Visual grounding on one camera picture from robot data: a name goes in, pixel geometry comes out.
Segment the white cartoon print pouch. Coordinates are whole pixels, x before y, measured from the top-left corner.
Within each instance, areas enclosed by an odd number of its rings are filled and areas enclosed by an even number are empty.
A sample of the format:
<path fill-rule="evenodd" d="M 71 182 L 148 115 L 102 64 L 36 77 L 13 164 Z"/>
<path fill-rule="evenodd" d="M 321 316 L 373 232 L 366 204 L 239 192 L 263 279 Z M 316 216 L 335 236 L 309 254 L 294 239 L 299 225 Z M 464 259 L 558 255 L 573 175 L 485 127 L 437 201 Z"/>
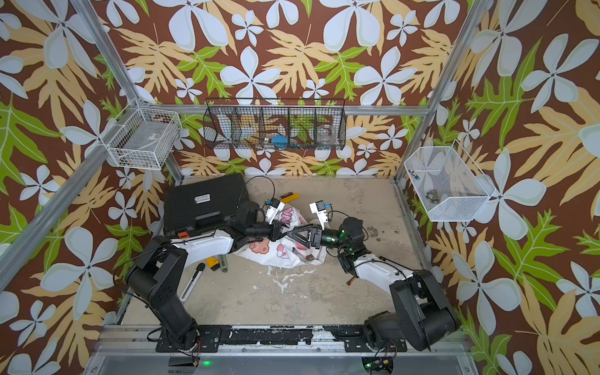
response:
<path fill-rule="evenodd" d="M 285 231 L 308 223 L 300 211 L 289 204 L 285 205 L 276 219 L 281 221 Z M 235 254 L 264 266 L 285 269 L 322 265 L 328 257 L 325 247 L 310 248 L 308 251 L 298 250 L 295 242 L 288 237 L 283 237 L 276 242 L 269 239 L 253 242 L 236 251 Z"/>

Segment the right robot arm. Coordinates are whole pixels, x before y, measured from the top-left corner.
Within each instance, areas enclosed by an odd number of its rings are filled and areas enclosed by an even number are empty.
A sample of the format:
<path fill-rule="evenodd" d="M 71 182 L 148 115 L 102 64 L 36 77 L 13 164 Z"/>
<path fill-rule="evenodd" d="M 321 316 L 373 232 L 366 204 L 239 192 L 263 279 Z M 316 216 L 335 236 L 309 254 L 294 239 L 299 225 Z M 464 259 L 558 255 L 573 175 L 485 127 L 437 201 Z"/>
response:
<path fill-rule="evenodd" d="M 429 350 L 459 330 L 460 320 L 433 273 L 411 270 L 370 252 L 362 220 L 347 217 L 337 230 L 307 224 L 286 236 L 306 248 L 336 249 L 342 270 L 353 280 L 368 281 L 389 293 L 394 310 L 375 314 L 363 325 L 370 348 L 405 342 L 418 351 Z"/>

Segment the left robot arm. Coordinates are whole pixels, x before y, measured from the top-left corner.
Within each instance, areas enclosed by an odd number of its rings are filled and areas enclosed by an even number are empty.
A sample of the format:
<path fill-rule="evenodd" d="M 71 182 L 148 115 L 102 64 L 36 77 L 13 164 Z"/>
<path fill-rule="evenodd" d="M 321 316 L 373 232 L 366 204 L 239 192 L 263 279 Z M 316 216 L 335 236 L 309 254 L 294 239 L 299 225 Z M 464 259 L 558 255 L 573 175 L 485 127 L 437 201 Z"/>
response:
<path fill-rule="evenodd" d="M 282 224 L 277 216 L 283 210 L 284 203 L 273 198 L 260 221 L 259 205 L 245 201 L 238 204 L 236 215 L 212 230 L 194 235 L 183 231 L 174 239 L 159 236 L 151 240 L 124 281 L 159 320 L 156 351 L 190 356 L 201 346 L 198 324 L 184 302 L 198 283 L 203 261 L 264 239 L 278 240 Z"/>

